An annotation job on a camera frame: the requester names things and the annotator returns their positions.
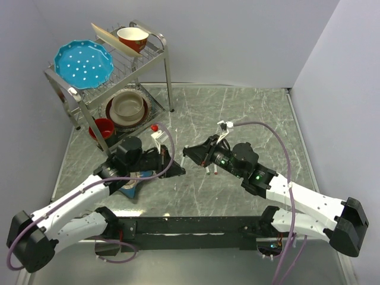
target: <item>blue plate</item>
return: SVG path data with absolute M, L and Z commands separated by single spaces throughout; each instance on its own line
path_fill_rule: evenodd
M 61 46 L 54 58 L 55 72 L 77 89 L 96 88 L 109 80 L 112 55 L 91 40 L 74 40 Z

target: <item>marble floor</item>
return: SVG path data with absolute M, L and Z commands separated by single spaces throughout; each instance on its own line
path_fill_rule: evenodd
M 167 106 L 163 86 L 148 85 L 146 89 Z M 261 121 L 271 125 L 284 141 L 292 162 L 292 180 L 313 189 L 285 90 L 174 85 L 173 98 L 175 112 L 164 114 L 161 121 L 174 138 L 177 162 L 181 161 L 185 145 L 200 144 L 219 132 L 220 120 Z M 147 129 L 139 135 L 143 149 L 153 146 L 150 134 Z M 263 126 L 238 127 L 227 138 L 231 146 L 250 142 L 261 164 L 286 176 L 284 153 L 277 139 Z M 54 199 L 74 189 L 105 159 L 86 129 L 74 131 Z M 281 206 L 247 193 L 240 186 L 241 181 L 224 170 L 208 176 L 190 159 L 184 168 L 186 175 L 141 183 L 135 199 L 117 192 L 88 210 L 105 205 L 117 216 L 255 216 L 261 215 L 268 205 Z

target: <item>cable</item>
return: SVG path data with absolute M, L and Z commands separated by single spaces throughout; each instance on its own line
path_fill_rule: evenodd
M 285 157 L 286 157 L 286 162 L 287 162 L 287 184 L 289 185 L 290 182 L 292 181 L 292 170 L 290 168 L 290 158 L 289 158 L 289 154 L 286 150 L 286 147 L 284 145 L 284 142 L 281 140 L 280 136 L 278 135 L 278 133 L 276 133 L 276 131 L 274 129 L 272 129 L 272 127 L 270 127 L 269 125 L 267 125 L 266 123 L 263 123 L 263 122 L 242 122 L 242 123 L 234 123 L 233 124 L 234 126 L 244 126 L 244 125 L 262 125 L 264 127 L 266 127 L 267 129 L 269 129 L 273 135 L 277 138 L 278 142 L 280 143 L 283 151 L 284 151 L 284 154 L 285 154 Z M 290 230 L 289 230 L 289 235 L 287 237 L 287 240 L 291 241 L 292 240 L 292 236 L 293 236 L 293 233 L 294 233 L 294 229 L 295 229 L 295 221 L 296 221 L 296 206 L 295 206 L 295 199 L 294 199 L 294 196 L 293 196 L 293 191 L 292 191 L 292 186 L 289 187 L 289 195 L 290 195 L 290 203 L 292 205 L 292 222 L 290 223 Z M 287 242 L 285 244 L 285 247 L 281 253 L 281 257 L 280 257 L 280 261 L 278 262 L 278 265 L 277 265 L 277 268 L 275 270 L 275 273 L 274 273 L 274 276 L 273 276 L 273 279 L 272 279 L 272 285 L 275 284 L 276 282 L 276 279 L 280 273 L 280 270 L 281 270 L 281 267 L 284 263 L 284 260 L 285 260 L 285 256 L 287 254 L 287 251 L 289 250 L 290 248 L 290 245 L 291 245 L 291 242 Z
M 149 148 L 148 150 L 145 150 L 144 153 L 147 154 L 147 153 L 150 153 L 151 151 L 153 151 L 155 149 L 155 147 L 151 147 Z
M 153 176 L 148 176 L 148 177 L 133 177 L 133 178 L 130 178 L 130 177 L 112 177 L 112 178 L 106 178 L 106 179 L 102 179 L 102 180 L 98 180 L 96 182 L 93 182 L 89 185 L 87 185 L 86 187 L 84 187 L 81 191 L 78 191 L 74 194 L 72 194 L 70 197 L 66 198 L 65 200 L 63 200 L 62 202 L 60 202 L 57 206 L 53 207 L 51 210 L 49 210 L 45 215 L 42 215 L 41 217 L 39 217 L 38 219 L 36 219 L 35 221 L 33 221 L 32 223 L 30 223 L 23 231 L 21 231 L 21 233 L 14 239 L 13 243 L 11 244 L 11 246 L 9 247 L 9 251 L 8 251 L 8 254 L 7 254 L 7 267 L 10 269 L 10 270 L 13 270 L 13 271 L 18 271 L 18 270 L 21 270 L 23 269 L 24 267 L 23 266 L 20 266 L 20 267 L 14 267 L 12 264 L 11 264 L 11 257 L 12 257 L 12 253 L 16 247 L 16 244 L 21 240 L 21 238 L 34 226 L 36 226 L 37 224 L 39 224 L 43 219 L 49 217 L 52 213 L 54 213 L 55 211 L 57 211 L 58 209 L 60 209 L 62 206 L 64 206 L 65 204 L 69 203 L 71 200 L 73 200 L 74 198 L 78 197 L 79 195 L 81 195 L 83 192 L 89 190 L 90 188 L 96 186 L 96 185 L 99 185 L 99 184 L 102 184 L 102 183 L 105 183 L 105 182 L 111 182 L 111 181 L 129 181 L 129 180 L 138 180 L 138 181 L 144 181 L 144 180 L 150 180 L 150 179 L 154 179 L 154 178 L 157 178 L 159 176 L 161 176 L 162 174 L 164 174 L 165 172 L 167 172 L 167 170 L 172 166 L 173 164 L 173 161 L 174 161 L 174 155 L 175 155 L 175 148 L 174 148 L 174 141 L 173 141 L 173 138 L 172 138 L 172 135 L 170 134 L 169 130 L 161 123 L 161 122 L 158 122 L 157 123 L 163 130 L 164 132 L 167 134 L 167 136 L 169 137 L 169 140 L 170 140 L 170 146 L 172 147 L 172 153 L 171 153 L 171 158 L 170 158 L 170 161 L 169 161 L 169 164 L 165 167 L 164 170 L 162 170 L 160 173 L 157 173 Z
M 100 237 L 100 236 L 96 236 L 96 237 L 94 237 L 94 238 L 95 238 L 95 241 L 96 241 L 96 240 L 102 240 L 102 241 L 104 241 L 104 242 L 114 243 L 115 245 L 125 245 L 125 246 L 127 246 L 127 247 L 129 247 L 129 248 L 131 248 L 131 249 L 133 250 L 133 255 L 132 255 L 130 258 L 126 259 L 126 260 L 120 260 L 120 261 L 109 260 L 109 259 L 106 259 L 106 258 L 104 258 L 104 257 L 102 257 L 102 256 L 100 256 L 100 255 L 98 255 L 98 258 L 99 258 L 100 260 L 103 260 L 103 261 L 108 262 L 108 263 L 121 264 L 121 263 L 126 263 L 126 262 L 128 262 L 128 261 L 131 261 L 132 259 L 134 259 L 134 258 L 136 257 L 136 254 L 137 254 L 137 248 L 136 248 L 134 245 L 130 244 L 130 243 L 121 242 L 121 241 L 118 241 L 118 240 L 103 239 L 103 238 Z
M 228 141 L 225 138 L 223 138 L 221 142 L 222 142 L 225 149 L 231 150 L 230 144 L 228 143 Z
M 303 242 L 302 242 L 302 246 L 301 248 L 299 249 L 299 252 L 296 256 L 296 258 L 294 259 L 293 263 L 291 264 L 291 266 L 289 267 L 289 269 L 286 271 L 286 273 L 284 274 L 283 278 L 281 279 L 281 281 L 279 282 L 278 285 L 281 285 L 283 284 L 283 281 L 285 280 L 285 278 L 288 276 L 288 274 L 291 272 L 291 270 L 293 269 L 293 267 L 296 265 L 296 262 L 298 261 L 299 257 L 301 256 L 301 253 L 306 245 L 306 241 L 308 240 L 308 236 L 305 236 L 305 238 L 303 239 Z

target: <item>red cup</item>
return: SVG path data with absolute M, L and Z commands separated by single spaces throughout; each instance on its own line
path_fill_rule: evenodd
M 114 145 L 116 143 L 117 137 L 113 122 L 107 118 L 100 118 L 95 120 L 95 124 L 102 134 L 102 137 L 106 141 L 107 145 Z M 88 133 L 94 140 L 97 141 L 97 138 L 95 137 L 95 134 L 91 128 L 88 129 Z
M 141 52 L 147 44 L 149 34 L 140 28 L 121 28 L 118 30 L 120 42 L 136 52 Z

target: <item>dish rack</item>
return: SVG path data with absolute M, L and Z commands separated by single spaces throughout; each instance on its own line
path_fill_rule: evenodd
M 140 52 L 141 57 L 129 57 L 126 54 L 118 51 L 113 46 L 108 45 L 102 39 L 95 40 L 96 43 L 104 45 L 107 51 L 112 55 L 113 59 L 113 72 L 109 80 L 101 84 L 97 88 L 77 90 L 70 86 L 64 79 L 62 79 L 54 69 L 54 64 L 44 70 L 47 80 L 50 82 L 55 93 L 61 100 L 63 107 L 68 115 L 70 121 L 74 125 L 75 129 L 80 129 L 83 125 L 90 127 L 94 135 L 97 138 L 101 149 L 108 155 L 111 155 L 111 151 L 117 146 L 117 144 L 108 146 L 103 139 L 98 127 L 95 124 L 94 116 L 97 116 L 98 108 L 112 95 L 114 95 L 120 89 L 127 87 L 134 82 L 133 87 L 137 88 L 145 93 L 146 96 L 150 96 L 152 102 L 152 114 L 151 118 L 144 125 L 139 126 L 132 132 L 124 132 L 118 136 L 118 142 L 122 141 L 128 135 L 138 135 L 148 128 L 154 121 L 157 121 L 166 111 L 166 109 L 140 84 L 138 77 L 152 69 L 159 62 L 164 61 L 164 69 L 166 75 L 167 96 L 169 102 L 169 110 L 174 111 L 173 99 L 172 99 L 172 81 L 170 77 L 169 67 L 169 52 L 167 49 L 166 39 L 161 33 L 154 31 L 140 21 L 134 20 L 129 23 L 130 27 L 138 27 L 146 31 L 150 36 L 156 37 L 162 47 L 157 47 L 151 41 L 148 42 L 145 48 Z M 117 37 L 117 32 L 124 26 L 113 28 L 110 33 Z M 64 92 L 73 97 L 77 102 L 77 107 L 71 110 L 68 100 L 64 95 Z

